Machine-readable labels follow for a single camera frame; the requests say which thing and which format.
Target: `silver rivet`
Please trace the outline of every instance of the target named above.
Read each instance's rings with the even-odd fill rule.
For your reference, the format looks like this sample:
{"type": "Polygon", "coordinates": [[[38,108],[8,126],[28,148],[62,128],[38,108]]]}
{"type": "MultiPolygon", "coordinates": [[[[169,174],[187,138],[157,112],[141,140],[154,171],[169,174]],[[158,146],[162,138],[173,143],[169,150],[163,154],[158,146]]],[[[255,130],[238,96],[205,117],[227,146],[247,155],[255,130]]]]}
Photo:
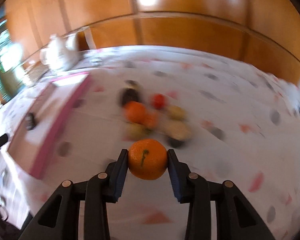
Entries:
{"type": "Polygon", "coordinates": [[[190,179],[197,179],[198,178],[198,174],[196,174],[194,172],[191,172],[188,176],[189,176],[190,179]]]}
{"type": "Polygon", "coordinates": [[[226,180],[226,181],[225,181],[225,186],[226,186],[226,187],[233,187],[233,182],[232,182],[232,181],[229,181],[229,180],[226,180]]]}
{"type": "Polygon", "coordinates": [[[108,174],[106,174],[105,172],[102,172],[102,173],[98,174],[99,179],[105,179],[106,177],[108,177],[108,174]]]}
{"type": "Polygon", "coordinates": [[[69,180],[65,180],[63,183],[62,183],[62,186],[63,187],[69,187],[71,185],[71,181],[69,180]]]}

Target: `pink tray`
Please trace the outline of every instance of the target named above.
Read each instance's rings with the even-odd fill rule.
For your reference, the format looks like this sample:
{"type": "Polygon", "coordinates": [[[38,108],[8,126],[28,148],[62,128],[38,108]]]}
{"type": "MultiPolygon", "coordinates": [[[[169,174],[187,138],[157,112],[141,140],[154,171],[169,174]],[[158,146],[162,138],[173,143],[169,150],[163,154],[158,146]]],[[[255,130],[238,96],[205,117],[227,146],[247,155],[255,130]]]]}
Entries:
{"type": "Polygon", "coordinates": [[[8,147],[10,156],[25,172],[42,178],[55,137],[89,83],[89,72],[62,76],[52,80],[36,98],[27,113],[34,113],[37,126],[27,131],[25,115],[8,147]]]}

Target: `white tablecloth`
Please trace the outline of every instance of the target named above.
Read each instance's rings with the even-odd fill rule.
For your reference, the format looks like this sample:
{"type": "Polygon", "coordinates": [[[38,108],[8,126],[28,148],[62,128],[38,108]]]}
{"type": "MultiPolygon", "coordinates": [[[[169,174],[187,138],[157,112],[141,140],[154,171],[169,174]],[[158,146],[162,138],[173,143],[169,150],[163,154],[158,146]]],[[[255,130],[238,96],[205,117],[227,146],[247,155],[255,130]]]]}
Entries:
{"type": "MultiPolygon", "coordinates": [[[[56,139],[44,178],[26,174],[6,152],[7,145],[2,148],[33,214],[63,180],[88,180],[132,144],[125,138],[126,123],[118,105],[119,91],[130,79],[142,86],[148,108],[150,95],[162,93],[170,104],[187,111],[194,136],[187,146],[175,150],[180,161],[207,180],[232,180],[276,239],[293,237],[300,229],[300,116],[291,102],[296,87],[252,65],[167,47],[89,51],[76,68],[93,65],[89,56],[96,53],[103,65],[89,69],[93,84],[56,139]],[[69,150],[61,153],[65,144],[69,150]]],[[[14,133],[48,80],[23,90],[0,110],[0,135],[14,133]]],[[[164,112],[160,118],[163,124],[164,112]]],[[[151,137],[169,148],[160,131],[151,137]]],[[[183,239],[187,213],[188,205],[178,204],[173,196],[167,171],[155,181],[140,180],[128,172],[119,202],[108,205],[110,235],[118,240],[183,239]]],[[[215,239],[213,210],[212,217],[215,239]]]]}

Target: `green mark on orange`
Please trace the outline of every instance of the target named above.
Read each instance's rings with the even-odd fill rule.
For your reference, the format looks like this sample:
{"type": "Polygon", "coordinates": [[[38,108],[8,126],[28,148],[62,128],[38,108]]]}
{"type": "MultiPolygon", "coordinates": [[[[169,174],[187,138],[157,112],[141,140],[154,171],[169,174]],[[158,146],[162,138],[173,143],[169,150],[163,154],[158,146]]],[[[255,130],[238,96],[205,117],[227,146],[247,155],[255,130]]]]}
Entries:
{"type": "Polygon", "coordinates": [[[141,168],[143,166],[143,162],[146,158],[146,154],[149,154],[149,151],[148,150],[143,150],[143,153],[142,153],[142,159],[141,159],[141,168]]]}

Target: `wooden wall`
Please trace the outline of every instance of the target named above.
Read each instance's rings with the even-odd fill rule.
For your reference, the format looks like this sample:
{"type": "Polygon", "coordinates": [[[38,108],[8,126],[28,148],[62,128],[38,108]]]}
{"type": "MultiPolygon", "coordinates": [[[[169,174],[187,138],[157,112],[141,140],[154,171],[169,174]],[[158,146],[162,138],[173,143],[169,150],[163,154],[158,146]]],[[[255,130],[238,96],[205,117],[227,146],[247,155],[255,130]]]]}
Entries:
{"type": "Polygon", "coordinates": [[[7,0],[24,59],[53,33],[89,25],[97,48],[166,45],[203,50],[300,79],[300,15],[289,0],[7,0]]]}

